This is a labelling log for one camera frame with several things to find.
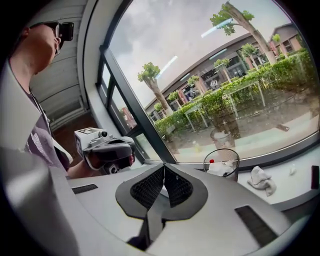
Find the towel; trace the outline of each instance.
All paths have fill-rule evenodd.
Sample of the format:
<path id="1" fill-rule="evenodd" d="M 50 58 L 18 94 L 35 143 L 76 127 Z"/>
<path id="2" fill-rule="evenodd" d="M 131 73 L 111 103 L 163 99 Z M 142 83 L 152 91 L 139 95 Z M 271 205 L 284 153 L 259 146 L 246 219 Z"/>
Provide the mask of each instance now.
<path id="1" fill-rule="evenodd" d="M 209 170 L 207 171 L 208 174 L 213 174 L 217 176 L 224 176 L 225 173 L 229 174 L 232 173 L 234 169 L 230 167 L 230 163 L 224 164 L 223 162 L 213 162 L 209 165 Z"/>
<path id="2" fill-rule="evenodd" d="M 264 170 L 256 166 L 251 171 L 251 179 L 248 183 L 257 190 L 265 190 L 266 196 L 271 196 L 277 189 L 275 182 L 267 175 Z"/>

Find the ceiling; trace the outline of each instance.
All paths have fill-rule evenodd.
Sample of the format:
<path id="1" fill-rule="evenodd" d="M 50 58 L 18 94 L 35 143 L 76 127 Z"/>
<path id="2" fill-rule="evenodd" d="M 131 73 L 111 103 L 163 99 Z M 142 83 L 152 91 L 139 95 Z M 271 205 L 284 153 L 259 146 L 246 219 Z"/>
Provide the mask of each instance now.
<path id="1" fill-rule="evenodd" d="M 88 110 L 84 87 L 77 70 L 77 47 L 88 0 L 53 0 L 28 25 L 38 22 L 73 22 L 73 40 L 66 41 L 60 54 L 44 71 L 33 77 L 31 90 L 51 121 L 54 130 Z"/>

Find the building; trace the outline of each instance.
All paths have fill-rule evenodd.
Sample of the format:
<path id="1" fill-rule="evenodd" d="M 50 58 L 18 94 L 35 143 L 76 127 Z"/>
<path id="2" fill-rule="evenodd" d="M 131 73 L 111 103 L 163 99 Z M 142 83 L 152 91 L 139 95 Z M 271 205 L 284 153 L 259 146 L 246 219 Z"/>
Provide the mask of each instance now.
<path id="1" fill-rule="evenodd" d="M 174 81 L 172 81 L 166 88 L 162 90 L 162 94 L 166 99 L 168 99 L 170 93 L 178 91 L 178 100 L 174 100 L 172 102 L 167 100 L 171 108 L 176 111 L 179 108 L 179 104 L 183 105 L 189 102 L 191 98 L 194 98 L 200 94 L 200 92 L 204 93 L 210 89 L 215 90 L 219 88 L 222 83 L 228 80 L 223 72 L 221 72 L 218 68 L 214 68 L 214 63 L 218 59 L 227 58 L 230 60 L 227 66 L 227 71 L 230 78 L 242 77 L 246 75 L 247 70 L 254 67 L 249 58 L 241 57 L 241 46 L 246 43 L 253 44 L 257 48 L 259 47 L 258 43 L 250 33 L 244 34 L 213 50 L 198 62 L 190 66 L 182 74 L 180 74 Z M 255 56 L 257 65 L 260 64 L 258 57 L 263 62 L 268 61 L 267 58 L 259 52 L 258 55 Z M 199 82 L 195 84 L 194 88 L 191 88 L 188 85 L 188 79 L 191 76 L 198 76 L 200 78 Z M 146 112 L 154 121 L 164 117 L 162 112 L 157 112 L 155 110 L 154 105 L 156 103 L 157 100 L 154 98 L 152 102 L 145 107 Z"/>
<path id="2" fill-rule="evenodd" d="M 278 34 L 280 41 L 276 42 L 273 40 L 273 36 Z M 275 55 L 292 53 L 301 49 L 299 42 L 299 33 L 292 23 L 288 23 L 282 26 L 276 27 L 270 37 L 269 43 Z"/>
<path id="3" fill-rule="evenodd" d="M 280 35 L 280 42 L 274 42 L 272 40 L 272 36 L 275 34 Z M 269 40 L 270 47 L 276 56 L 283 51 L 286 51 L 286 53 L 297 51 L 301 48 L 298 36 L 298 31 L 292 23 L 278 26 L 273 30 L 271 39 Z M 214 68 L 216 60 L 224 58 L 229 59 L 230 62 L 227 66 L 227 72 L 231 79 L 234 77 L 245 76 L 248 70 L 253 69 L 254 65 L 251 59 L 248 57 L 243 58 L 240 53 L 241 47 L 246 43 L 252 44 L 258 49 L 260 48 L 257 41 L 250 33 L 239 36 L 204 56 L 164 88 L 162 90 L 162 94 L 167 99 L 172 110 L 176 111 L 179 108 L 179 104 L 183 105 L 189 102 L 190 99 L 197 96 L 197 94 L 204 93 L 210 89 L 218 89 L 222 83 L 228 80 L 223 72 L 218 68 Z M 261 50 L 259 50 L 257 55 L 253 58 L 257 65 L 268 61 L 267 57 Z M 188 79 L 191 76 L 198 76 L 200 78 L 194 88 L 191 88 L 191 86 L 188 85 Z M 170 100 L 168 100 L 168 96 L 174 91 L 178 91 L 179 99 L 170 102 Z M 154 98 L 145 107 L 146 112 L 154 121 L 164 117 L 162 112 L 157 112 L 155 110 L 155 103 L 157 103 L 156 98 Z"/>

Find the lanyard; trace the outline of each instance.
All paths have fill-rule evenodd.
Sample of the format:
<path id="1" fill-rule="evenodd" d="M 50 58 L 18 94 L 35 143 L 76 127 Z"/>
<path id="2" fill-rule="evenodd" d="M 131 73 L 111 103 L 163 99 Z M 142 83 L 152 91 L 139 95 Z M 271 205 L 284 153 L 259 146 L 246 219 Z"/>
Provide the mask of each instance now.
<path id="1" fill-rule="evenodd" d="M 42 107 L 40 106 L 40 104 L 39 104 L 38 100 L 36 99 L 36 97 L 34 96 L 34 94 L 33 94 L 31 91 L 30 91 L 30 93 L 31 93 L 31 95 L 32 95 L 32 98 L 33 98 L 35 104 L 36 104 L 37 109 L 41 112 L 41 116 L 42 116 L 42 118 L 43 118 L 43 120 L 44 120 L 44 122 L 45 122 L 45 124 L 46 124 L 46 126 L 47 126 L 47 128 L 48 128 L 48 133 L 49 133 L 50 136 L 51 136 L 51 130 L 50 130 L 50 126 L 49 126 L 49 123 L 48 123 L 47 116 L 46 116 L 46 114 L 44 113 L 44 110 L 43 110 Z"/>

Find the sky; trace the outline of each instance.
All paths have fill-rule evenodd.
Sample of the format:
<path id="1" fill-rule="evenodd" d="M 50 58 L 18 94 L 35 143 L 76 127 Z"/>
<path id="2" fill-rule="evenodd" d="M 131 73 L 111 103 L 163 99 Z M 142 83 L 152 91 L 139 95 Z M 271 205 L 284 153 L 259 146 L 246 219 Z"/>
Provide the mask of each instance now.
<path id="1" fill-rule="evenodd" d="M 141 105 L 154 98 L 138 72 L 152 62 L 162 69 L 174 56 L 177 59 L 158 78 L 162 90 L 187 68 L 225 43 L 248 33 L 234 26 L 236 33 L 225 35 L 218 29 L 204 38 L 201 34 L 213 27 L 210 18 L 226 0 L 133 0 L 121 18 L 110 43 L 110 49 Z M 290 19 L 272 0 L 230 0 L 240 11 L 247 10 L 255 18 L 252 25 L 268 41 L 275 27 Z M 107 69 L 103 77 L 107 78 Z M 120 109 L 124 102 L 117 93 L 113 100 Z"/>

